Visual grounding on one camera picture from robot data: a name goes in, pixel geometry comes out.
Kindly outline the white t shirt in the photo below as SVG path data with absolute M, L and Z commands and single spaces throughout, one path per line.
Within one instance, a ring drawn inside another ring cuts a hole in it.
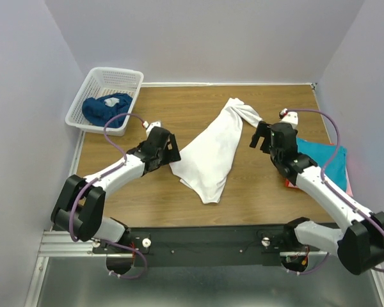
M 170 164 L 180 182 L 197 193 L 203 204 L 219 203 L 243 131 L 243 122 L 256 127 L 261 117 L 253 107 L 230 98 L 219 115 L 180 151 Z

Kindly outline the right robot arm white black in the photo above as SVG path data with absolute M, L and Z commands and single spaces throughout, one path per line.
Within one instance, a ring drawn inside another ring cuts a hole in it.
M 297 133 L 289 123 L 259 122 L 250 147 L 269 154 L 279 174 L 318 202 L 337 227 L 300 217 L 284 225 L 276 242 L 291 251 L 312 246 L 335 255 L 354 275 L 377 269 L 384 262 L 384 212 L 373 213 L 325 177 L 315 160 L 298 151 Z

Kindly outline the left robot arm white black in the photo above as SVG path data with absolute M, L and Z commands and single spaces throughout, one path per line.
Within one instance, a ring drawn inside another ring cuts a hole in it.
M 154 122 L 147 129 L 147 139 L 114 164 L 84 178 L 69 176 L 58 196 L 51 221 L 68 231 L 74 241 L 106 240 L 114 252 L 121 253 L 129 245 L 127 227 L 104 217 L 107 198 L 129 182 L 178 161 L 180 153 L 175 135 Z

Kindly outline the orange folded t shirt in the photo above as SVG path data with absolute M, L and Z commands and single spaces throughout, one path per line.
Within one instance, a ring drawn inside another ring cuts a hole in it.
M 285 186 L 291 189 L 298 189 L 298 186 L 292 184 L 288 179 L 285 180 Z

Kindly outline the white skirting strip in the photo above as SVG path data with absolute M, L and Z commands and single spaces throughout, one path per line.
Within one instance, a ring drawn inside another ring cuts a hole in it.
M 215 87 L 215 86 L 312 86 L 314 83 L 208 83 L 208 82 L 145 82 L 142 88 Z

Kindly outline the dark blue t shirt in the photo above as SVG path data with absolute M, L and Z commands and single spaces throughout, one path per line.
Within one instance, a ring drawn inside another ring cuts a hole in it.
M 100 98 L 87 98 L 82 105 L 82 113 L 92 125 L 103 127 L 121 113 L 127 113 L 132 104 L 132 97 L 127 93 L 114 93 Z

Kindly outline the pink folded t shirt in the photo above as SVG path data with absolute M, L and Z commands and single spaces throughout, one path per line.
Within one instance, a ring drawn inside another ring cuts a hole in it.
M 345 174 L 346 174 L 346 180 L 347 180 L 346 193 L 350 197 L 353 197 L 353 191 L 351 188 L 351 183 L 350 183 L 349 174 L 348 174 L 348 159 L 345 160 Z

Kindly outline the white plastic laundry basket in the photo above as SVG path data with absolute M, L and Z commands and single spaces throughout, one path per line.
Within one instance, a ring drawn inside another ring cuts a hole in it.
M 93 125 L 83 112 L 83 102 L 88 98 L 101 98 L 107 95 L 126 94 L 132 98 L 128 112 L 132 112 L 144 80 L 142 72 L 124 68 L 95 67 L 90 70 L 74 98 L 65 123 L 84 132 L 102 134 L 104 126 Z

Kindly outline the aluminium side rail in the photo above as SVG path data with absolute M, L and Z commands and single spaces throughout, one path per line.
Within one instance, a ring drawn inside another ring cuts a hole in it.
M 74 196 L 77 196 L 79 186 L 82 186 L 84 184 L 84 180 L 80 176 L 76 175 L 79 157 L 83 145 L 83 135 L 83 132 L 81 132 L 79 135 L 76 150 L 74 152 L 72 164 L 69 171 L 69 176 L 63 184 L 60 195 L 58 196 L 56 204 L 51 213 L 51 222 L 53 223 L 52 231 L 64 231 L 64 226 L 67 226 L 68 224 L 67 215 L 71 211 L 72 205 L 74 203 L 73 198 Z

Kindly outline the aluminium extrusion rail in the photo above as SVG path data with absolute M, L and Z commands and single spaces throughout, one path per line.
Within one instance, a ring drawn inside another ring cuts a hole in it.
M 92 241 L 73 242 L 68 232 L 50 231 L 44 232 L 38 250 L 40 257 L 115 257 L 130 258 L 131 253 L 112 254 L 103 249 L 101 252 L 94 252 Z

